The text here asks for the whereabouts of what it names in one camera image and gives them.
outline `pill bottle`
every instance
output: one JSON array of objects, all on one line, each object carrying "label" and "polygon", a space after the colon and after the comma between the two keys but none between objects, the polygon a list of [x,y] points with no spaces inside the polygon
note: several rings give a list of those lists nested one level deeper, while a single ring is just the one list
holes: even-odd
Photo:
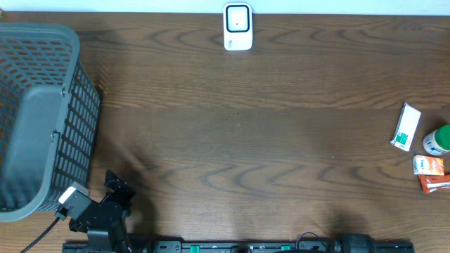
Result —
[{"label": "pill bottle", "polygon": [[445,125],[425,136],[423,147],[430,155],[442,155],[449,152],[450,125]]}]

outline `black square outline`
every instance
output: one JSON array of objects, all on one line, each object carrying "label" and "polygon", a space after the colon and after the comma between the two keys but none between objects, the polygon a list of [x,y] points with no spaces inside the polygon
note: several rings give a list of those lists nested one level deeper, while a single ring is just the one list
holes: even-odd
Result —
[{"label": "black square outline", "polygon": [[[247,29],[245,31],[230,31],[230,29],[228,28],[228,8],[230,7],[246,7],[247,9]],[[226,30],[228,32],[248,32],[248,30],[250,30],[250,10],[248,9],[248,6],[240,4],[240,5],[230,5],[227,6],[225,8],[225,18],[226,18]]]}]

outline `basket bottom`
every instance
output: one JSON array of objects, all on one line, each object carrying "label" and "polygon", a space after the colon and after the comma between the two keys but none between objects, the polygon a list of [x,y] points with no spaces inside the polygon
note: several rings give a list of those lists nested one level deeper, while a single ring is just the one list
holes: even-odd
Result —
[{"label": "basket bottom", "polygon": [[37,86],[22,97],[0,169],[0,209],[25,206],[41,188],[63,99],[61,91],[57,86]]}]

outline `basket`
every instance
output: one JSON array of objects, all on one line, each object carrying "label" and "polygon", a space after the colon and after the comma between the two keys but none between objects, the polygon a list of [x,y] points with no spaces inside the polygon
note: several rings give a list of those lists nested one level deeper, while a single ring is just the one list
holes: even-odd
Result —
[{"label": "basket", "polygon": [[86,185],[100,99],[62,25],[0,23],[0,221]]}]

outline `white wall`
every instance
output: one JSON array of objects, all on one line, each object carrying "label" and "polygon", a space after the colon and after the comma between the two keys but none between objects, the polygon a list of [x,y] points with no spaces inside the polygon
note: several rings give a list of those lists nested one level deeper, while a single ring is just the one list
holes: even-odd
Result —
[{"label": "white wall", "polygon": [[[5,11],[221,13],[225,0],[0,0]],[[254,13],[450,15],[450,0],[247,0]]]}]

